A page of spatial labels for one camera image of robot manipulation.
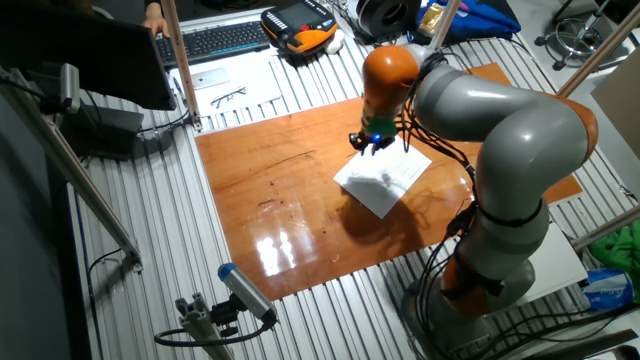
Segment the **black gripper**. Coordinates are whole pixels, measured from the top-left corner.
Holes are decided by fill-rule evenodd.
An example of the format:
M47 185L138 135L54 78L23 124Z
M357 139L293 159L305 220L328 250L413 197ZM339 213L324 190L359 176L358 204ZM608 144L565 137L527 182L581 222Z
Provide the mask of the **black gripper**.
M394 145L394 141L394 136L383 136L379 133L369 135L364 130L349 134L349 143L357 151L363 152L368 145L372 145L372 156L391 148Z

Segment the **bare person hand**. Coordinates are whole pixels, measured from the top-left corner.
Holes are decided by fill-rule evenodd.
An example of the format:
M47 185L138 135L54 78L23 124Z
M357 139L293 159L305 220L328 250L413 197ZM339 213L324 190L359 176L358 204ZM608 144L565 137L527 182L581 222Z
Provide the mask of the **bare person hand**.
M169 37L168 25L162 15L147 14L142 26L150 29L154 35L160 33L165 38Z

